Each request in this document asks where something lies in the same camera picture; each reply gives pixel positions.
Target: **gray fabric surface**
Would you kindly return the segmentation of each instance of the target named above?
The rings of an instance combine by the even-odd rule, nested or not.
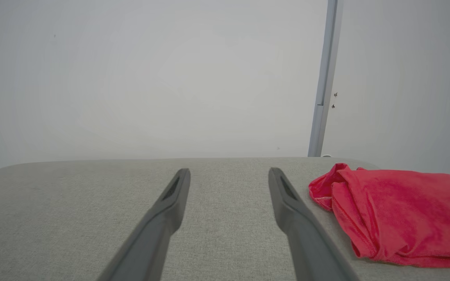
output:
[[[357,260],[334,215],[307,198],[337,158],[101,160],[0,169],[0,280],[94,280],[181,167],[191,170],[184,220],[162,280],[295,280],[275,224],[268,169],[279,167],[363,280],[444,280],[450,269]]]

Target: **pink microfiber cloth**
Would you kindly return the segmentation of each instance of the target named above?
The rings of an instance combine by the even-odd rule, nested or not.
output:
[[[334,212],[357,257],[450,267],[450,175],[352,171],[340,163],[312,181],[309,191]]]

